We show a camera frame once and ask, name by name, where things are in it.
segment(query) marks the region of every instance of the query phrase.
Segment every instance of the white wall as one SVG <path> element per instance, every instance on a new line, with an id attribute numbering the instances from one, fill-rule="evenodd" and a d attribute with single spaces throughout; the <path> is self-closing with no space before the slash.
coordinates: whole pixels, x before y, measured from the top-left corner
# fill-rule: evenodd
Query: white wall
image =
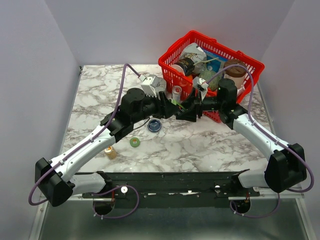
<path id="1" fill-rule="evenodd" d="M 296 0 L 262 58 L 259 80 L 275 132 L 304 147 L 314 188 L 306 205 L 320 239 L 320 1 Z"/>
<path id="2" fill-rule="evenodd" d="M 0 239 L 25 240 L 35 163 L 59 153 L 79 65 L 43 0 L 1 1 L 0 52 Z"/>
<path id="3" fill-rule="evenodd" d="M 81 64 L 157 63 L 197 30 L 260 59 L 294 0 L 45 0 Z"/>

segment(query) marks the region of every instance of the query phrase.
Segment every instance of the red plastic basket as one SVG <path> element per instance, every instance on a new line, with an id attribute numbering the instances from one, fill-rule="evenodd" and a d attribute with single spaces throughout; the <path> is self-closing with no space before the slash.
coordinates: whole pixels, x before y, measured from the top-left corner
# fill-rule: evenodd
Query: red plastic basket
<path id="1" fill-rule="evenodd" d="M 264 70 L 265 65 L 261 62 L 254 60 L 253 58 L 245 55 L 241 51 L 234 51 L 230 48 L 218 43 L 216 39 L 207 37 L 197 31 L 190 31 L 184 37 L 176 41 L 169 49 L 163 54 L 158 64 L 162 68 L 163 78 L 166 81 L 167 91 L 171 93 L 173 86 L 180 86 L 182 88 L 181 99 L 184 100 L 192 91 L 192 80 L 184 76 L 181 72 L 178 72 L 171 67 L 172 64 L 179 60 L 180 54 L 183 49 L 191 43 L 197 43 L 201 48 L 211 53 L 224 57 L 226 59 L 238 59 L 245 63 L 246 67 L 250 71 L 253 77 L 254 85 L 258 82 L 261 72 Z M 240 103 L 244 97 L 251 91 L 251 81 L 248 74 L 244 79 L 244 91 L 237 97 L 237 103 Z M 216 91 L 208 90 L 207 96 L 216 96 Z M 213 119 L 217 123 L 220 123 L 220 117 L 218 112 L 211 111 L 205 112 L 209 118 Z"/>

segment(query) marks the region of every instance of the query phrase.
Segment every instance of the green lid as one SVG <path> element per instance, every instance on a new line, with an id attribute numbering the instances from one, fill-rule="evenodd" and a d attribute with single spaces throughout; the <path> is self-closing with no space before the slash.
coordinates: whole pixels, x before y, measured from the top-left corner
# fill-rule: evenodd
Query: green lid
<path id="1" fill-rule="evenodd" d="M 137 137 L 131 138 L 131 139 L 130 139 L 130 145 L 131 145 L 131 147 L 133 147 L 133 148 L 138 147 L 138 146 L 140 145 L 140 140 L 139 140 L 139 138 L 137 138 Z"/>

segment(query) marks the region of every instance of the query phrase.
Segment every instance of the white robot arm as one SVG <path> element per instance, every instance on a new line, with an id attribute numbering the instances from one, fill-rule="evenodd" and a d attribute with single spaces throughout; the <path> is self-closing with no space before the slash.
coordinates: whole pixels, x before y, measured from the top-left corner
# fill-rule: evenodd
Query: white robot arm
<path id="1" fill-rule="evenodd" d="M 183 109 L 172 104 L 163 91 L 154 95 L 149 92 L 146 95 L 139 88 L 129 89 L 122 97 L 121 105 L 107 128 L 105 128 L 105 125 L 110 120 L 111 114 L 108 114 L 93 132 L 73 148 L 50 161 L 42 158 L 36 163 L 36 182 L 46 172 L 51 171 L 38 187 L 52 206 L 64 203 L 72 195 L 100 193 L 103 190 L 110 189 L 109 185 L 112 181 L 103 172 L 76 173 L 103 149 L 112 146 L 132 132 L 135 123 L 149 116 L 167 119 L 175 115 L 177 120 L 195 122 L 197 116 L 199 118 L 202 116 L 203 111 L 219 111 L 223 123 L 245 136 L 269 160 L 266 169 L 239 172 L 235 178 L 236 188 L 266 187 L 279 193 L 305 180 L 307 177 L 306 168 L 283 147 L 262 134 L 249 119 L 247 111 L 236 104 L 237 88 L 235 88 L 234 82 L 230 81 L 232 80 L 222 79 L 219 82 L 217 97 L 197 95 L 196 88 L 203 94 L 206 91 L 201 87 L 203 84 L 199 85 L 195 81 L 195 88 L 193 88 L 192 93 L 181 103 Z M 100 134 L 93 139 L 93 136 L 97 133 Z M 291 147 L 304 159 L 303 148 L 300 145 L 289 145 L 272 133 L 268 133 L 276 138 L 278 143 Z M 88 142 L 88 144 L 77 150 L 85 142 Z M 77 151 L 74 154 L 65 159 L 69 153 L 75 150 Z"/>

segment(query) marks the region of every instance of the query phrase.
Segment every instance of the marble table surface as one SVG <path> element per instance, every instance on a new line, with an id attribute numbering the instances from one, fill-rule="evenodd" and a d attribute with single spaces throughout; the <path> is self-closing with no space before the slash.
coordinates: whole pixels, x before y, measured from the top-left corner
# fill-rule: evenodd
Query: marble table surface
<path id="1" fill-rule="evenodd" d="M 141 74 L 162 76 L 158 65 L 133 65 Z M 87 136 L 113 111 L 119 93 L 123 65 L 84 66 L 65 135 L 63 151 Z M 140 87 L 141 81 L 127 70 L 122 94 Z M 248 107 L 249 95 L 241 105 Z M 252 115 L 269 129 L 258 88 L 254 89 Z M 214 172 L 261 169 L 267 165 L 262 153 L 246 138 L 203 116 L 197 122 L 162 119 L 162 129 L 153 133 L 143 126 L 113 145 L 117 157 L 109 160 L 104 152 L 86 163 L 80 172 Z M 141 144 L 130 146 L 138 137 Z"/>

